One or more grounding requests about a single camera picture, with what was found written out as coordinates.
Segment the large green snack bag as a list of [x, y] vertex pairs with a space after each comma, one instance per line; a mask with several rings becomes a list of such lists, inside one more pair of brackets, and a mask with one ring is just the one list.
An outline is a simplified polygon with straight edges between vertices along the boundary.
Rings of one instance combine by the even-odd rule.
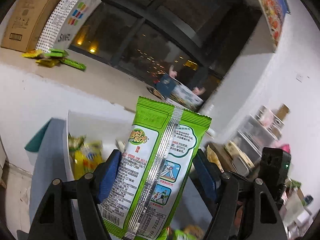
[[191, 163], [212, 120], [139, 97], [131, 133], [109, 196], [99, 209], [119, 239], [165, 239]]

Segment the clear plastic drawer organizer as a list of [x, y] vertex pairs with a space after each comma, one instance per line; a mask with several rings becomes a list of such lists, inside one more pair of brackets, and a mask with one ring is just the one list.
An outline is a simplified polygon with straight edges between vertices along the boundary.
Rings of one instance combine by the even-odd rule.
[[263, 148], [272, 147], [281, 139], [283, 119], [285, 116], [279, 117], [261, 106], [255, 115], [245, 118], [230, 141], [256, 164], [261, 159]]

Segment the pink box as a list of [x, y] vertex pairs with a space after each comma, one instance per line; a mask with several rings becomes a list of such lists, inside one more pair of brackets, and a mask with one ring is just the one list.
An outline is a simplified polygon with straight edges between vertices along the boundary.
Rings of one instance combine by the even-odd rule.
[[276, 142], [275, 145], [274, 145], [275, 148], [279, 148], [285, 152], [287, 152], [288, 154], [291, 153], [291, 147], [289, 144], [282, 144], [280, 142]]

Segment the yellow snack pouch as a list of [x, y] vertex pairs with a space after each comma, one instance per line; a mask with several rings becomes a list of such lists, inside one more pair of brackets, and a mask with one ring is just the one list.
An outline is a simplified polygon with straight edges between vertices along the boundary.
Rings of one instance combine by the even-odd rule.
[[102, 141], [84, 143], [74, 154], [74, 179], [78, 180], [86, 173], [93, 173], [97, 166], [102, 163]]

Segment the brown cardboard box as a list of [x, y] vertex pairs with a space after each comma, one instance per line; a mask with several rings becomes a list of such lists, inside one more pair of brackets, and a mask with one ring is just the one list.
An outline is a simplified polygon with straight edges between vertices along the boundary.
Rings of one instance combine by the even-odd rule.
[[18, 0], [1, 47], [21, 52], [36, 48], [42, 30], [60, 0]]

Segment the blue landscape gift box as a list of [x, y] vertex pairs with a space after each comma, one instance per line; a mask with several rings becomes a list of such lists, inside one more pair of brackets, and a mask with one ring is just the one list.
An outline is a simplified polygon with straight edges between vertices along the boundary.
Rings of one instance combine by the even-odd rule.
[[194, 112], [203, 104], [203, 100], [199, 96], [168, 74], [164, 74], [160, 78], [155, 84], [155, 89], [167, 102], [178, 104]]

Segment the white plastic bottle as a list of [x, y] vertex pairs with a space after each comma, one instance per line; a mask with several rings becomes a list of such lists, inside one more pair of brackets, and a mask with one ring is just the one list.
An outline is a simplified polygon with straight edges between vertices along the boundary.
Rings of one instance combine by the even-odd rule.
[[201, 110], [200, 113], [202, 115], [205, 115], [209, 118], [213, 118], [213, 114], [214, 114], [214, 105], [213, 104], [209, 104], [209, 105], [204, 105]]

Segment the colourful wall poster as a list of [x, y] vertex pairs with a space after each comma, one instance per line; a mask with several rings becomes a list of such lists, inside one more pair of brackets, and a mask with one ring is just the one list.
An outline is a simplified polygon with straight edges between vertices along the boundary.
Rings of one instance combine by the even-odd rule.
[[274, 51], [281, 37], [286, 14], [291, 14], [287, 0], [258, 0], [267, 21]]

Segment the white dotted shopping bag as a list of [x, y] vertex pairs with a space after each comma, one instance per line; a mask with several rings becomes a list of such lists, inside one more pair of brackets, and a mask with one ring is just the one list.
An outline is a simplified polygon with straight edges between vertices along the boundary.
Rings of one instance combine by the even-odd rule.
[[36, 49], [67, 49], [101, 0], [60, 0], [46, 22]]

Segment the green yellow packets pile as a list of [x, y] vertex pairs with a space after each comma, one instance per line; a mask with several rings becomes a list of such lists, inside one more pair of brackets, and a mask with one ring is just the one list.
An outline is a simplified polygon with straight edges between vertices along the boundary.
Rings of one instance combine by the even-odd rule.
[[35, 59], [38, 65], [47, 68], [53, 68], [54, 66], [65, 64], [82, 72], [86, 70], [87, 67], [84, 64], [69, 59], [67, 57], [68, 55], [69, 54], [65, 50], [51, 48], [47, 53], [43, 52], [41, 49], [34, 49], [23, 53], [22, 57]]

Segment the beige tissue pack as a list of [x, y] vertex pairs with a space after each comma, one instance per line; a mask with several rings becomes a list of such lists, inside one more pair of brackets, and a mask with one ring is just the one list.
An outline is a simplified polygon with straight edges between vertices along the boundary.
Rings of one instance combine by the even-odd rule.
[[240, 157], [250, 170], [252, 170], [255, 167], [255, 165], [253, 164], [251, 159], [249, 159], [247, 154], [242, 152], [242, 150], [240, 150], [240, 148], [234, 142], [227, 142], [224, 145], [224, 149], [232, 159], [234, 159], [235, 157]]

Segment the yellow Korean chip bag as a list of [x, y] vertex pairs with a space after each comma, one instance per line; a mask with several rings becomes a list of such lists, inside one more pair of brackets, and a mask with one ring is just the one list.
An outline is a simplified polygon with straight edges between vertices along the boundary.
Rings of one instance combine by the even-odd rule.
[[68, 134], [68, 149], [70, 152], [75, 152], [81, 148], [86, 139], [85, 135], [74, 137], [70, 133]]

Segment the white open cardboard box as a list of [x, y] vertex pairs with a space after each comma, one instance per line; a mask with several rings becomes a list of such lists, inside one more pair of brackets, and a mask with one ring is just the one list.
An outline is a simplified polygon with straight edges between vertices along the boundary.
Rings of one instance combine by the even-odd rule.
[[69, 139], [84, 139], [84, 143], [99, 143], [103, 160], [117, 148], [117, 142], [126, 142], [135, 114], [124, 109], [102, 116], [69, 111], [63, 128], [63, 156], [66, 177], [74, 180], [74, 161], [69, 150]]

